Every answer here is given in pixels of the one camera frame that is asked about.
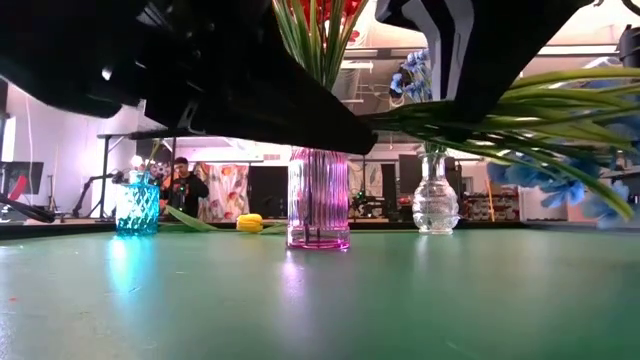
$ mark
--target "floral curtain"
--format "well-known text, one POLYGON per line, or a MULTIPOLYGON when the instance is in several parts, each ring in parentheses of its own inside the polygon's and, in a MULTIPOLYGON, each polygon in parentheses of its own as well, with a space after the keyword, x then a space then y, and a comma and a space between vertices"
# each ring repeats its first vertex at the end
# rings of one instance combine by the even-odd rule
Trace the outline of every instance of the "floral curtain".
POLYGON ((194 172, 209 187, 209 197, 200 199, 200 220, 235 222, 238 216, 249 213, 247 165, 197 164, 194 172))
MULTIPOLYGON (((362 180, 362 163, 349 161, 349 196, 351 198, 362 190, 362 180)), ((367 196, 382 196, 381 164, 366 164, 364 180, 367 196)))

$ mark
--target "person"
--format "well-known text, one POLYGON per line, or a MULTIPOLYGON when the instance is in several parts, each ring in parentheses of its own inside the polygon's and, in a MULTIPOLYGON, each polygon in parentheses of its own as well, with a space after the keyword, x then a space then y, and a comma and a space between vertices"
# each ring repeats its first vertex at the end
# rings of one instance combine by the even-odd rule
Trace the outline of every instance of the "person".
MULTIPOLYGON (((197 218, 198 199, 209 196, 209 188, 200 178, 189 171, 189 161, 186 158, 176 158, 174 160, 174 170, 173 197, 170 205, 191 217, 197 218)), ((170 177, 164 180, 162 187, 163 198, 169 199, 170 177)))

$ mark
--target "green table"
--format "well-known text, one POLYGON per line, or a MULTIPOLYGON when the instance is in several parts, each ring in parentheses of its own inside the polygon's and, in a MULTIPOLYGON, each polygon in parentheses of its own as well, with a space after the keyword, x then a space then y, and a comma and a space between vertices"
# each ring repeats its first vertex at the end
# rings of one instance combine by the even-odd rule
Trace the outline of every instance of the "green table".
POLYGON ((0 358, 639 359, 640 239, 466 230, 0 243, 0 358))

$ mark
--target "vase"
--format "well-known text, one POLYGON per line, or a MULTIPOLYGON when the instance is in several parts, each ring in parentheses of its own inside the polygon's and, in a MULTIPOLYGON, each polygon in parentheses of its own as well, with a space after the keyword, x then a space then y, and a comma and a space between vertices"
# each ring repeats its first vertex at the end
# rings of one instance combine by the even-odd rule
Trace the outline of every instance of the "vase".
POLYGON ((149 172, 131 172, 129 184, 116 194, 118 235, 152 235, 158 232, 160 188, 149 184, 149 172))
POLYGON ((293 149, 288 184, 289 248, 349 248, 348 183, 345 154, 293 149))
POLYGON ((446 153, 427 153, 422 181, 413 197, 413 221, 420 234, 449 235, 460 219, 458 197, 445 177, 446 153))

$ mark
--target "teal glass vase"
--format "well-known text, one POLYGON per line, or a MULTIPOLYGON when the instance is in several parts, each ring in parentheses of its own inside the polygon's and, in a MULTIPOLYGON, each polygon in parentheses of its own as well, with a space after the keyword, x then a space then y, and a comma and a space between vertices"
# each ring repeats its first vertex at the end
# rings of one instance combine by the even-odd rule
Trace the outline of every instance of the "teal glass vase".
POLYGON ((149 184, 149 172, 131 172, 129 184, 120 185, 116 195, 118 235, 152 235, 158 232, 160 188, 149 184))

